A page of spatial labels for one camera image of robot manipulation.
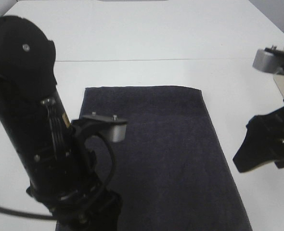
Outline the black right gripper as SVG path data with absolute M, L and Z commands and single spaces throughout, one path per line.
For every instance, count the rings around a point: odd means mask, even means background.
M 254 116 L 246 128 L 243 143 L 232 159 L 238 172 L 249 172 L 270 162 L 284 168 L 284 106 Z

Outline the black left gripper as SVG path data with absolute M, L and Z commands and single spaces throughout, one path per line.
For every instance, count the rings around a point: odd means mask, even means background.
M 44 204 L 52 219 L 72 231 L 115 231 L 122 207 L 121 196 L 107 190 L 116 169 L 116 158 L 106 144 L 111 169 L 101 180 L 95 172 L 93 150 L 73 147 L 56 157 L 51 147 L 26 151 L 26 171 L 30 179 L 27 193 Z

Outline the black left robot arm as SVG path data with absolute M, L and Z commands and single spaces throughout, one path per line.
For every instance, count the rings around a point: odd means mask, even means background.
M 54 42 L 31 21 L 0 17 L 0 121 L 27 174 L 27 193 L 72 231 L 115 231 L 121 196 L 107 189 L 127 121 L 69 121 L 56 89 Z

